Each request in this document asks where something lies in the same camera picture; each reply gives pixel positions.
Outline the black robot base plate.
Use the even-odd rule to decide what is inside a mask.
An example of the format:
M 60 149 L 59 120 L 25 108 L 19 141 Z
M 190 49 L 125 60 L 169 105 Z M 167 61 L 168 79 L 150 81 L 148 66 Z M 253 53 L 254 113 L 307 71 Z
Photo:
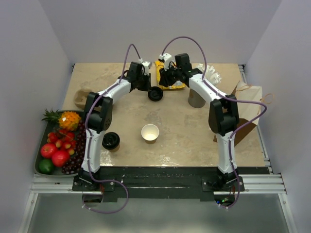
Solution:
M 85 172 L 74 177 L 75 192 L 104 195 L 105 202 L 119 198 L 197 199 L 214 201 L 215 192 L 244 191 L 242 177 L 222 175 L 216 167 L 103 166 L 94 179 Z

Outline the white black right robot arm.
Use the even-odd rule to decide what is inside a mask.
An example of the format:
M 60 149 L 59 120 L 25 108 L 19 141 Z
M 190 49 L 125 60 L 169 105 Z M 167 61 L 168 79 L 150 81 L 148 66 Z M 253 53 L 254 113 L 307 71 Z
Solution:
M 201 70 L 193 68 L 188 54 L 172 57 L 168 53 L 159 55 L 164 67 L 159 70 L 161 86 L 182 82 L 209 104 L 208 124 L 218 143 L 219 163 L 216 184 L 227 191 L 238 177 L 234 152 L 234 131 L 239 123 L 239 113 L 234 95 L 226 95 L 212 85 Z

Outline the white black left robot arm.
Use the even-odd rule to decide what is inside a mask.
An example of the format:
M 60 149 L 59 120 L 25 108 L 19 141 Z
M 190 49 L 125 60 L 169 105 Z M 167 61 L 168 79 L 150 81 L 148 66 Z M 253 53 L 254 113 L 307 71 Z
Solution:
M 132 62 L 127 71 L 107 89 L 90 92 L 84 108 L 86 149 L 79 178 L 89 190 L 100 187 L 100 153 L 104 134 L 112 122 L 113 104 L 132 90 L 151 90 L 150 62 Z

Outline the black plastic cup lid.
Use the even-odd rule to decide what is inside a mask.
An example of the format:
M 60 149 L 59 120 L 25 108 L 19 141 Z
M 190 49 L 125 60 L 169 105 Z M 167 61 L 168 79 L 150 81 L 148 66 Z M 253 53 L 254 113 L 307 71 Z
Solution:
M 115 132 L 108 132 L 104 135 L 102 146 L 105 149 L 112 149 L 120 143 L 120 137 Z

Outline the brown paper cup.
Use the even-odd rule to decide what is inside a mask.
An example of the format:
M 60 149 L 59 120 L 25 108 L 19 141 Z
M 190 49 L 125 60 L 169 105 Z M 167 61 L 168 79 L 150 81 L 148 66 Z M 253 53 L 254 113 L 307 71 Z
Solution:
M 146 143 L 153 144 L 159 136 L 159 128 L 154 124 L 147 124 L 141 129 L 141 136 Z
M 117 152 L 120 148 L 120 144 L 118 144 L 117 146 L 115 146 L 114 148 L 112 149 L 108 149 L 110 152 Z

